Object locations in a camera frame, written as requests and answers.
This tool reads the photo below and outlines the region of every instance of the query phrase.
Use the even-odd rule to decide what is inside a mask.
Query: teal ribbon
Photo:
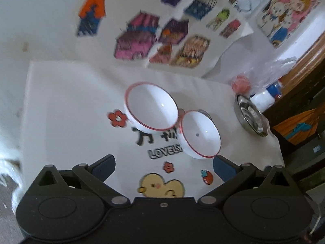
[[[292,130],[290,134],[285,136],[285,139],[292,138],[295,134],[297,134],[300,131],[306,132],[309,131],[312,128],[312,125],[306,124],[305,122],[297,124],[297,126]]]

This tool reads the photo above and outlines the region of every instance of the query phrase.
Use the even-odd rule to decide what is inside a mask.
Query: red flower
[[[113,127],[125,127],[127,117],[120,110],[115,110],[114,113],[107,113],[107,117],[111,120],[111,124]]]
[[[174,164],[173,163],[170,163],[168,161],[165,161],[164,162],[164,166],[163,166],[163,170],[167,173],[171,173],[173,172],[175,169],[174,169]]]

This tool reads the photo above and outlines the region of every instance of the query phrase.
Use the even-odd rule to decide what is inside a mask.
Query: bowl
[[[215,157],[221,149],[215,124],[199,111],[188,111],[180,120],[178,140],[183,151],[195,159]]]
[[[152,83],[130,85],[125,93],[124,109],[128,120],[148,134],[171,129],[178,121],[178,107],[173,98]]]
[[[245,96],[236,95],[234,110],[238,121],[247,132],[258,134],[261,137],[266,137],[269,134],[266,118]]]

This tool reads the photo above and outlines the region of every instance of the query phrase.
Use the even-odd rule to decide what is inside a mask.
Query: red rim
[[[176,109],[177,109],[177,114],[178,114],[178,106],[177,106],[175,100],[173,99],[173,97],[171,97],[171,95],[170,95],[170,94],[169,94],[165,89],[161,88],[160,86],[158,86],[158,85],[156,85],[156,84],[152,84],[152,83],[148,83],[148,82],[138,82],[138,83],[132,84],[132,85],[130,85],[130,86],[128,87],[128,89],[126,90],[125,95],[124,95],[124,101],[125,101],[125,103],[126,103],[126,108],[128,109],[129,113],[133,116],[133,118],[134,118],[138,123],[140,123],[141,125],[145,126],[146,128],[149,128],[149,129],[151,129],[151,130],[155,130],[155,131],[166,131],[166,130],[168,130],[168,129],[172,129],[172,128],[176,125],[176,123],[178,122],[178,116],[177,116],[176,122],[175,122],[171,127],[167,128],[167,129],[155,129],[155,128],[153,128],[153,127],[150,127],[150,126],[148,126],[148,125],[142,123],[142,122],[141,122],[140,120],[138,120],[138,119],[134,116],[134,114],[131,112],[131,110],[130,110],[130,108],[129,108],[129,102],[128,102],[128,96],[129,96],[129,93],[132,91],[133,88],[135,88],[135,87],[137,87],[137,86],[139,86],[139,85],[143,85],[143,84],[153,85],[153,86],[156,86],[156,87],[162,89],[163,91],[165,91],[165,92],[170,96],[170,98],[174,101],[174,103],[175,103],[175,105],[176,105]]]
[[[220,148],[219,148],[219,151],[218,151],[215,155],[213,155],[213,156],[205,156],[205,155],[199,153],[199,152],[196,151],[196,150],[191,146],[191,144],[188,142],[187,138],[185,137],[184,131],[183,131],[183,118],[185,117],[185,115],[186,115],[187,113],[190,113],[190,112],[197,112],[197,111],[196,111],[196,110],[189,110],[189,111],[187,111],[187,112],[182,116],[182,118],[181,118],[181,120],[180,120],[180,124],[179,124],[180,132],[181,132],[182,135],[184,136],[184,139],[185,139],[186,143],[190,146],[190,148],[191,148],[191,149],[192,149],[196,154],[198,154],[198,155],[200,155],[200,156],[202,156],[202,157],[204,157],[204,158],[214,158],[216,155],[219,154],[219,152],[220,152],[220,150],[221,150],[221,137],[220,137],[220,133],[219,133],[218,128],[217,128],[216,125],[215,125],[215,127],[216,127],[216,129],[217,129],[217,131],[218,131],[218,134],[219,134],[219,138],[220,138]]]

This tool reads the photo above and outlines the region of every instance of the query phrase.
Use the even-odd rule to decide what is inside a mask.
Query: red object in plastic bag
[[[251,83],[247,77],[237,75],[237,77],[231,82],[231,88],[235,93],[246,94],[251,90]]]

